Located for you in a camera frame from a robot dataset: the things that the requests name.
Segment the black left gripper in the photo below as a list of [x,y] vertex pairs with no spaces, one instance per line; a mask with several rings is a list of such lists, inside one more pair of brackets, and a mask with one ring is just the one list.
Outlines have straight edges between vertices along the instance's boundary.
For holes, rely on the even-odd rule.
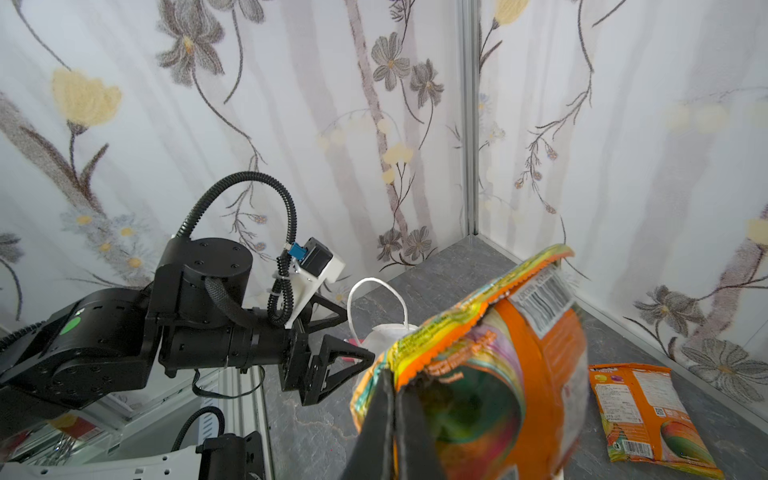
[[[327,311],[324,318],[314,319],[315,308]],[[339,326],[348,321],[345,307],[319,293],[314,293],[299,314],[303,327],[292,329],[285,356],[279,364],[280,387],[283,392],[299,393],[303,405],[324,401],[347,381],[369,368],[375,355],[360,346],[325,335],[320,350],[313,355],[309,335]]]

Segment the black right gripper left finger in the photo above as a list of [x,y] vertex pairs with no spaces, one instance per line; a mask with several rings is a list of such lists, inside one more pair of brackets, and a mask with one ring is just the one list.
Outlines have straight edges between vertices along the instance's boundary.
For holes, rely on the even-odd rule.
[[354,450],[341,475],[343,480],[394,478],[395,391],[393,374],[383,371]]

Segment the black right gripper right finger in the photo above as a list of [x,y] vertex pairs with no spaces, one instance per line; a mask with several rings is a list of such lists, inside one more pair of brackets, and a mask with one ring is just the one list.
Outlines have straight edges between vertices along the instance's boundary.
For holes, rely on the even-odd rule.
[[398,479],[446,479],[424,409],[413,389],[402,389],[396,397],[395,444]]

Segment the white cartoon paper bag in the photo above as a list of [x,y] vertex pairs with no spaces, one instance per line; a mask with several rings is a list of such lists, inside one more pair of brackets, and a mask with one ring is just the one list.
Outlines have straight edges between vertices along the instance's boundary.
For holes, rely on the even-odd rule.
[[[375,284],[376,286],[383,287],[399,304],[400,314],[397,318],[392,314],[384,312],[378,317],[373,316],[369,321],[370,332],[362,338],[356,331],[353,304],[358,291],[365,284]],[[374,359],[378,359],[398,340],[414,333],[418,329],[418,325],[411,322],[409,308],[403,296],[389,283],[377,277],[365,277],[357,281],[348,293],[347,307],[347,325],[352,335],[351,344],[373,353],[375,355]]]

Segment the orange white snack packet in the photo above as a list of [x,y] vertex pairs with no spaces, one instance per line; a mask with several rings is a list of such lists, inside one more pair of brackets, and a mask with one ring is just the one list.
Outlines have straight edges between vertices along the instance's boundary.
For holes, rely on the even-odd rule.
[[552,245],[375,359],[350,410],[362,430],[383,371],[413,389],[446,479],[554,479],[586,416],[587,340]]

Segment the orange mango snack packet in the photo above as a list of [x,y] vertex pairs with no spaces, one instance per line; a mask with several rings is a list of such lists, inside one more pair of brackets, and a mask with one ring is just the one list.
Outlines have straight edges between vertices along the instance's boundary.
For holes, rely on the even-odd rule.
[[670,369],[621,363],[591,365],[588,373],[612,462],[725,477],[682,404]]

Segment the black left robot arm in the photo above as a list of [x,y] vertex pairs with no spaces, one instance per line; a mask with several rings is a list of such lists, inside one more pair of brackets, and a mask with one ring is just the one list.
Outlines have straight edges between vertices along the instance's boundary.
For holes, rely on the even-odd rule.
[[[253,263],[246,246],[192,236],[211,204],[244,182],[272,188],[286,208],[286,239],[265,308],[243,305]],[[155,364],[169,377],[274,365],[281,388],[297,392],[303,404],[327,398],[374,356],[329,335],[312,352],[310,335],[341,324],[347,313],[317,292],[332,252],[313,239],[297,244],[296,232],[294,202],[277,179],[244,171],[216,182],[167,243],[147,286],[97,291],[2,339],[2,437],[108,394],[142,389]]]

